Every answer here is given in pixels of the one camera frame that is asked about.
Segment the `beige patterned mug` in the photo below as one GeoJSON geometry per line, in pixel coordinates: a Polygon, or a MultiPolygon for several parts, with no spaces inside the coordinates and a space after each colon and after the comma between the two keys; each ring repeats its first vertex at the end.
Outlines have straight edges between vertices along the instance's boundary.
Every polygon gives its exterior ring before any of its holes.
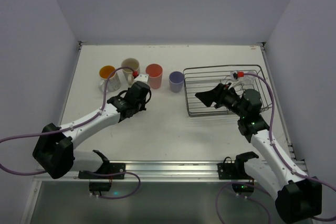
{"type": "Polygon", "coordinates": [[[135,58],[127,58],[122,61],[121,66],[123,67],[122,71],[128,85],[131,85],[134,80],[133,71],[136,71],[138,74],[140,74],[139,61],[135,58]]]}

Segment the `white floral mug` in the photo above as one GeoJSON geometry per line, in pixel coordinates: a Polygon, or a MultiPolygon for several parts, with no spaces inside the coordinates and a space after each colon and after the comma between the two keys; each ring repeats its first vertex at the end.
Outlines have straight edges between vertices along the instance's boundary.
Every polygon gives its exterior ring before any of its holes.
{"type": "Polygon", "coordinates": [[[115,92],[120,89],[121,81],[116,69],[113,66],[104,66],[99,71],[99,76],[101,82],[99,88],[102,92],[106,90],[107,92],[115,92]]]}

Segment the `pink plastic cup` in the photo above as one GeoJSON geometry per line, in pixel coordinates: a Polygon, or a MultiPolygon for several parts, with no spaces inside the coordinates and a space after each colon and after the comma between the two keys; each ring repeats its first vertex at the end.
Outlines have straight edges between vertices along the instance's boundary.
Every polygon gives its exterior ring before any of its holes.
{"type": "Polygon", "coordinates": [[[146,74],[149,75],[149,85],[152,89],[159,89],[162,83],[163,68],[157,64],[153,63],[146,67],[146,74]]]}

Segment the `lavender plastic cup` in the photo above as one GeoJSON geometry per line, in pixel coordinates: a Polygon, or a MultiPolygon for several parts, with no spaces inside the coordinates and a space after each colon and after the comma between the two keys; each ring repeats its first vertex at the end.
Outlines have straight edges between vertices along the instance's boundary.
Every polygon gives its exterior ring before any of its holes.
{"type": "Polygon", "coordinates": [[[179,93],[184,84],[184,75],[182,72],[174,71],[169,75],[170,90],[174,93],[179,93]]]}

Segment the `clear glass cup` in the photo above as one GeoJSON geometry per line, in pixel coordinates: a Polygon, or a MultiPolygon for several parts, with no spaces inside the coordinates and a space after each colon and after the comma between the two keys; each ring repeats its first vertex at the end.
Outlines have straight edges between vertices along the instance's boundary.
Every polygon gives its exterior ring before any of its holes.
{"type": "Polygon", "coordinates": [[[255,82],[255,74],[253,72],[245,72],[244,73],[244,80],[243,83],[246,85],[252,85],[255,82]]]}

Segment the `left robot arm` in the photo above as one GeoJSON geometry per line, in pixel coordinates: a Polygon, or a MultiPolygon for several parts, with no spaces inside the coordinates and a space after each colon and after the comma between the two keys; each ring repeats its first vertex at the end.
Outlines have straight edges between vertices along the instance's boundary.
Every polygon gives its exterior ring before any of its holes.
{"type": "Polygon", "coordinates": [[[33,158],[53,179],[61,178],[69,171],[86,172],[91,176],[111,173],[112,165],[100,151],[83,152],[76,148],[101,130],[144,111],[150,98],[149,85],[137,81],[76,121],[61,126],[46,125],[33,150],[33,158]]]}

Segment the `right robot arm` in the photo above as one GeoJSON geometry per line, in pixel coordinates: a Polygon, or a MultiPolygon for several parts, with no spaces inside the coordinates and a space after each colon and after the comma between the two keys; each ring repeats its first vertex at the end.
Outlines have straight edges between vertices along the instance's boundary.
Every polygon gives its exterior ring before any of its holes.
{"type": "Polygon", "coordinates": [[[258,150],[266,163],[253,153],[237,156],[235,164],[240,173],[256,179],[275,201],[276,210],[285,223],[312,218],[322,212],[322,186],[309,180],[279,146],[271,127],[260,114],[260,93],[246,89],[238,95],[234,88],[219,83],[214,89],[195,96],[206,106],[224,106],[239,116],[238,129],[258,150]]]}

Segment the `right controller box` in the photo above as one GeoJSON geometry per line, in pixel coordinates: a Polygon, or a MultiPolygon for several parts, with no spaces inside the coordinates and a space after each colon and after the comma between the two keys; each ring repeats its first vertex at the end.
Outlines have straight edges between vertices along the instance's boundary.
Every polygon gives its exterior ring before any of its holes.
{"type": "Polygon", "coordinates": [[[251,185],[254,186],[254,182],[247,182],[247,184],[249,186],[243,184],[232,184],[232,189],[237,196],[242,195],[243,197],[250,197],[254,192],[254,188],[251,187],[251,185]]]}

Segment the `controller box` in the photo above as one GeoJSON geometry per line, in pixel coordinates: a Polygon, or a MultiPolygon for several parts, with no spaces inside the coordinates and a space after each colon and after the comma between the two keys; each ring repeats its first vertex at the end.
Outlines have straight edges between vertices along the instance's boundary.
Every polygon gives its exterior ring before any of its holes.
{"type": "Polygon", "coordinates": [[[232,184],[232,189],[237,196],[242,195],[243,197],[250,197],[254,192],[254,188],[251,187],[251,185],[254,186],[254,182],[247,182],[247,184],[249,186],[243,184],[232,184]]]}
{"type": "Polygon", "coordinates": [[[89,191],[92,194],[98,193],[101,195],[102,192],[109,192],[111,189],[111,182],[90,182],[89,191]]]}

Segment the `left controller box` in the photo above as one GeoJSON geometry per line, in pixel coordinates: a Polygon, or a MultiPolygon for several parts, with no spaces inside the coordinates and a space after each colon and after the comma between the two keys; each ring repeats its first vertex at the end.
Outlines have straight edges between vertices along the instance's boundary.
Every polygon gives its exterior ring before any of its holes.
{"type": "Polygon", "coordinates": [[[89,191],[92,194],[98,193],[101,195],[102,192],[109,192],[111,189],[111,182],[90,182],[89,191]]]}

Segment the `aluminium mounting rail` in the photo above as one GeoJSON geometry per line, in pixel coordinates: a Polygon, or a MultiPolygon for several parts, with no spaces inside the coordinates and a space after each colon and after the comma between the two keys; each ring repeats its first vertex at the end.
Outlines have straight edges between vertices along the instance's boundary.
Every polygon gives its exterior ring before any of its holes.
{"type": "Polygon", "coordinates": [[[216,182],[221,180],[217,172],[217,163],[221,162],[115,161],[112,163],[125,163],[125,172],[137,174],[144,182],[216,182]]]}

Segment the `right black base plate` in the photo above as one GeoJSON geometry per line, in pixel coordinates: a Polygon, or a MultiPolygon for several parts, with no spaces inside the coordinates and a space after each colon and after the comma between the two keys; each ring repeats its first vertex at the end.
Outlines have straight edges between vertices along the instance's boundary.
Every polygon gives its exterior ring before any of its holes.
{"type": "Polygon", "coordinates": [[[225,157],[221,163],[217,163],[218,178],[221,180],[239,180],[250,179],[245,173],[241,161],[232,160],[231,157],[225,157]]]}

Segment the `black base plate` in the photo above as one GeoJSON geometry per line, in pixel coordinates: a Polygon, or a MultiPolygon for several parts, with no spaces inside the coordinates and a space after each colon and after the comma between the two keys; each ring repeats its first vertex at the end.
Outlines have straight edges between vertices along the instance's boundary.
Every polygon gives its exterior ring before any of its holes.
{"type": "Polygon", "coordinates": [[[232,160],[231,157],[225,157],[221,163],[217,163],[218,178],[221,180],[239,180],[250,179],[245,173],[241,161],[232,160]]]}
{"type": "Polygon", "coordinates": [[[107,174],[113,174],[113,176],[110,177],[101,177],[97,175],[93,175],[84,171],[80,171],[78,178],[79,179],[124,179],[124,174],[121,174],[126,171],[125,169],[126,164],[125,163],[109,163],[109,164],[103,164],[96,172],[95,174],[101,174],[101,175],[107,175],[107,174]]]}

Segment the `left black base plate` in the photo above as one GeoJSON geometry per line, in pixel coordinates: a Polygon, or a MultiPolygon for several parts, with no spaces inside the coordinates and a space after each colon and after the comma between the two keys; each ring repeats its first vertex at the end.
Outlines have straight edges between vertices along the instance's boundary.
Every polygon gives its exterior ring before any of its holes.
{"type": "Polygon", "coordinates": [[[110,177],[101,177],[97,175],[93,175],[84,171],[80,171],[78,178],[79,179],[124,179],[124,174],[121,174],[126,171],[125,169],[126,164],[125,163],[109,163],[109,164],[103,164],[96,172],[95,174],[101,174],[101,175],[107,175],[107,174],[113,174],[113,176],[110,177]]]}

